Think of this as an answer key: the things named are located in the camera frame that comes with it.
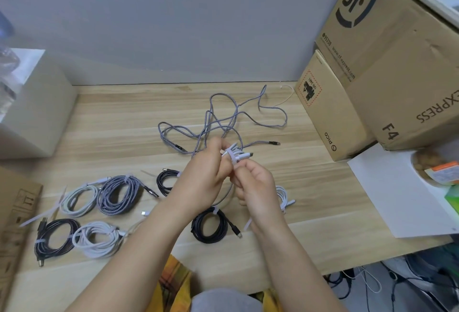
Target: yellow plaid clothing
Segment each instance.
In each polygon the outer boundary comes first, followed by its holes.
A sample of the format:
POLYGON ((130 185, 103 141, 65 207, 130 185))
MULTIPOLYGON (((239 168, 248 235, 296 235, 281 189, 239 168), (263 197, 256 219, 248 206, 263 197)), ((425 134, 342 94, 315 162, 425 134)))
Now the yellow plaid clothing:
MULTIPOLYGON (((189 312, 191 275, 188 268, 170 255, 146 312, 189 312)), ((258 293, 256 298, 262 302, 263 312, 282 312, 274 290, 258 293)))

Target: white box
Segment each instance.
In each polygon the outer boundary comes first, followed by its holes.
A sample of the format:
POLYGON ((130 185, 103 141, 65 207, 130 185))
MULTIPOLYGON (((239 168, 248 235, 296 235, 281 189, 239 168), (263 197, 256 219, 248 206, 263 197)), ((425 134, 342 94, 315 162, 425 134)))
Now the white box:
POLYGON ((0 158, 49 157, 66 127, 77 91, 45 50, 13 51, 21 60, 13 74, 24 84, 0 116, 0 158))
POLYGON ((376 144, 348 164, 394 237, 458 234, 459 214, 445 199, 449 186, 422 179, 413 153, 376 144))

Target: gray braided cable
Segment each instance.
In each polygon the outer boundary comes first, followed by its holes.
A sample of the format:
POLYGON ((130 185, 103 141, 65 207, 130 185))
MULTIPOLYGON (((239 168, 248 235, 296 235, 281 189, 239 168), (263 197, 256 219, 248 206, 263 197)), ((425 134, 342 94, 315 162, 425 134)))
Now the gray braided cable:
MULTIPOLYGON (((272 144, 272 145, 280 145, 280 143, 278 143, 277 141, 265 141, 265 140, 257 140, 257 141, 252 141, 251 143, 247 144, 247 145, 244 145, 243 142, 242 142, 242 137, 241 135, 238 133, 238 131, 234 128, 235 124, 236 124, 236 119, 238 117, 238 115, 241 115, 241 114, 244 114, 245 116, 249 117, 249 119, 255 123, 256 125, 259 125, 259 126, 262 126, 262 127, 269 127, 269 128, 281 128, 281 127, 284 127, 286 124, 287 124, 287 119, 288 119, 288 116, 287 116, 287 113, 285 112, 284 109, 278 107, 278 106, 263 106, 260 104, 260 101, 261 101, 261 97, 263 96, 263 94, 265 94, 266 92, 266 87, 267 85, 264 85, 260 94, 254 98, 250 98, 246 101, 244 101, 243 103, 241 104, 237 104, 236 100, 234 100, 234 98, 229 95, 229 94, 226 94, 226 93, 215 93, 215 94, 212 94, 209 98, 209 101, 210 101, 210 109, 206 111, 205 115, 204 115, 204 128, 198 133, 194 133, 191 129, 189 129, 188 127, 185 127, 185 126, 182 126, 182 125, 172 125, 170 123, 167 123, 167 122, 160 122, 158 123, 158 131, 159 131, 159 136, 161 138, 161 140, 168 146, 170 146, 171 148, 173 148, 174 150, 180 152, 180 153, 183 153, 183 154, 191 154, 191 158, 193 158, 193 156, 199 152, 199 151, 202 151, 204 150, 206 147, 207 147, 207 138, 208 138, 208 135, 211 131, 215 130, 215 129, 221 129, 223 131, 222 133, 222 138, 226 135, 226 133, 228 133, 230 130, 232 130, 234 133, 236 133, 238 139, 239 139, 239 143, 240 143, 240 149, 242 150, 243 148, 245 147, 249 147, 251 145, 254 145, 254 144, 272 144), (215 113, 214 113, 214 109, 213 109, 213 98, 217 95, 223 95, 225 97, 227 97, 229 100, 231 100, 235 106, 235 111, 234 113, 230 116, 230 117, 225 117, 225 118, 217 118, 215 113), (257 122, 253 117, 251 117, 247 112, 245 111, 239 111, 239 108, 241 106, 243 106, 244 104, 248 103, 249 101, 251 100, 256 100, 258 99, 258 103, 257 103, 257 106, 258 106, 258 109, 260 110, 260 108, 263 108, 263 109, 275 109, 275 110, 280 110, 281 112, 284 113, 285 115, 285 120, 284 120, 284 123, 283 124, 264 124, 264 123, 260 123, 260 122, 257 122), (188 138, 192 138, 192 139, 197 139, 196 141, 196 146, 194 148, 193 151, 187 151, 185 150, 183 147, 181 147, 180 145, 178 144, 175 144, 174 142, 170 141, 166 135, 167 133, 169 133, 169 131, 171 130, 175 130, 185 136, 187 136, 188 138), (204 144, 204 147, 202 149, 199 149, 199 145, 201 143, 201 140, 203 141, 203 144, 204 144)), ((225 196, 220 200, 218 201, 217 203, 215 203, 213 206, 216 206, 218 204, 220 204, 225 198, 226 196, 228 196, 229 192, 231 191, 232 189, 232 186, 233 184, 231 184, 231 186, 229 187, 227 193, 225 194, 225 196)))
POLYGON ((139 190, 144 187, 143 183, 135 176, 114 176, 109 179, 99 190, 97 195, 97 207, 105 215, 123 214, 134 206, 139 190), (123 184, 128 185, 128 189, 121 201, 113 201, 113 195, 117 188, 123 184))

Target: gray pants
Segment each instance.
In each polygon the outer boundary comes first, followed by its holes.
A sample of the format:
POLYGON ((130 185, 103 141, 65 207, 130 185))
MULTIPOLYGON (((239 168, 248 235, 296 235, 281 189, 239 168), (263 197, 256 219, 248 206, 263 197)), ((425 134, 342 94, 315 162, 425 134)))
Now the gray pants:
POLYGON ((191 312, 262 312, 260 301, 236 290, 220 288, 204 291, 191 301, 191 312))

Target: desk surface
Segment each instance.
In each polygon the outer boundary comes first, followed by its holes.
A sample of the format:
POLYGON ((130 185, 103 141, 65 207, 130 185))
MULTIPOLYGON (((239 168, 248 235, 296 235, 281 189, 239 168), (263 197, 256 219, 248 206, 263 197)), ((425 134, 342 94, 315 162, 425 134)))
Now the desk surface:
MULTIPOLYGON (((84 182, 104 176, 132 173, 146 185, 158 190, 153 177, 162 168, 182 170, 190 157, 167 147, 159 138, 160 121, 182 124, 193 131, 202 129, 209 96, 216 92, 231 94, 240 103, 258 95, 264 83, 218 84, 142 84, 85 86, 52 158, 4 161, 3 166, 19 170, 44 185, 39 212, 48 210, 67 191, 84 182)), ((264 105, 276 105, 290 94, 286 86, 268 83, 264 105)), ((382 259, 442 245, 448 236, 397 240, 379 216, 346 162, 331 160, 323 142, 296 94, 281 105, 288 113, 283 129, 255 126, 240 116, 236 129, 245 143, 255 140, 280 141, 280 146, 256 145, 257 162, 272 171, 277 185, 288 191, 296 203, 285 215, 313 261, 323 273, 369 264, 382 259)), ((218 117, 234 111, 232 102, 222 97, 214 100, 218 117)), ((281 123, 278 112, 257 110, 256 102, 244 106, 263 123, 281 123)), ((177 133, 169 138, 187 150, 195 141, 177 133)), ((229 141, 236 141, 230 133, 229 141)), ((229 183, 225 182, 222 192, 229 183)), ((94 209, 78 220, 88 223, 104 220, 126 230, 158 201, 144 192, 140 202, 128 214, 107 217, 94 209)), ((222 203, 226 216, 240 229, 249 219, 246 208, 236 197, 222 203)), ((212 219, 206 231, 212 227, 212 219)), ((45 261, 38 268, 33 254, 37 223, 33 224, 13 284, 6 310, 63 311, 94 278, 107 260, 90 260, 81 252, 45 261)), ((261 252, 254 235, 244 232, 239 239, 232 231, 220 243, 204 245, 194 239, 187 227, 180 235, 173 254, 196 273, 200 289, 233 287, 253 293, 270 285, 261 252)))

